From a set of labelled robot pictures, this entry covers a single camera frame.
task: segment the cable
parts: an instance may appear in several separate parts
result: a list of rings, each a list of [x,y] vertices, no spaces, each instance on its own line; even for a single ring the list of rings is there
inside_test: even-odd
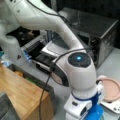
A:
[[[28,1],[28,3],[29,3],[30,5],[32,5],[32,6],[35,7],[36,9],[40,10],[41,12],[43,12],[43,13],[45,13],[45,14],[48,14],[48,15],[60,17],[60,18],[62,18],[63,21],[67,22],[67,19],[66,19],[65,17],[61,16],[60,14],[48,13],[48,12],[46,12],[46,11],[44,11],[44,10],[42,10],[42,9],[40,9],[40,8],[38,8],[38,7],[36,7],[36,6],[35,6],[33,3],[31,3],[29,0],[27,0],[27,1]]]
[[[43,88],[43,90],[42,90],[42,94],[41,94],[41,97],[40,97],[40,105],[39,105],[39,118],[40,118],[40,120],[42,120],[42,98],[43,98],[45,89],[46,89],[46,87],[47,87],[47,84],[48,84],[48,82],[49,82],[49,80],[50,80],[50,77],[51,77],[51,73],[50,73],[49,76],[48,76],[48,79],[47,79],[47,81],[46,81],[46,83],[45,83],[45,86],[44,86],[44,88]]]

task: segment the wooden table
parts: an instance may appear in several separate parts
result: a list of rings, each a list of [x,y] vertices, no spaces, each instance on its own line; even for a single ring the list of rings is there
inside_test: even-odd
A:
[[[40,120],[41,88],[1,66],[0,91],[7,93],[21,120]],[[52,120],[52,117],[53,107],[50,95],[45,92],[42,99],[42,120]]]

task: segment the black device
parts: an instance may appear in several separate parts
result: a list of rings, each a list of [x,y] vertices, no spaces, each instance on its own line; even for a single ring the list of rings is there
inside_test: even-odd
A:
[[[70,8],[64,8],[59,14],[68,20],[72,30],[93,50],[94,63],[98,67],[113,50],[118,20]]]

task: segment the wooden surface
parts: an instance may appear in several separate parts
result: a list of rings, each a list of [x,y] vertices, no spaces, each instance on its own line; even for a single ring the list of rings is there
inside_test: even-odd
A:
[[[7,93],[21,120],[39,120],[41,88],[1,66],[0,91]],[[42,118],[51,120],[52,117],[52,103],[49,94],[45,92],[42,100]]]

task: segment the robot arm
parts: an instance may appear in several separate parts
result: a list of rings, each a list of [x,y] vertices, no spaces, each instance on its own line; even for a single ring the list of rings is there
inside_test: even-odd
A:
[[[55,31],[70,50],[83,48],[78,38],[57,13],[40,0],[5,0],[5,2],[21,26],[30,30]],[[93,104],[99,101],[98,93],[101,93],[103,88],[96,85],[93,61],[84,50],[63,56],[56,63],[52,77],[56,82],[71,87],[71,95],[64,107],[68,113],[66,116],[73,116],[74,120],[79,120],[88,113]]]
[[[63,38],[71,49],[83,48],[63,20],[55,16],[57,13],[44,5],[40,0],[5,1],[21,26],[30,30],[53,30]],[[39,9],[54,15],[46,14]]]

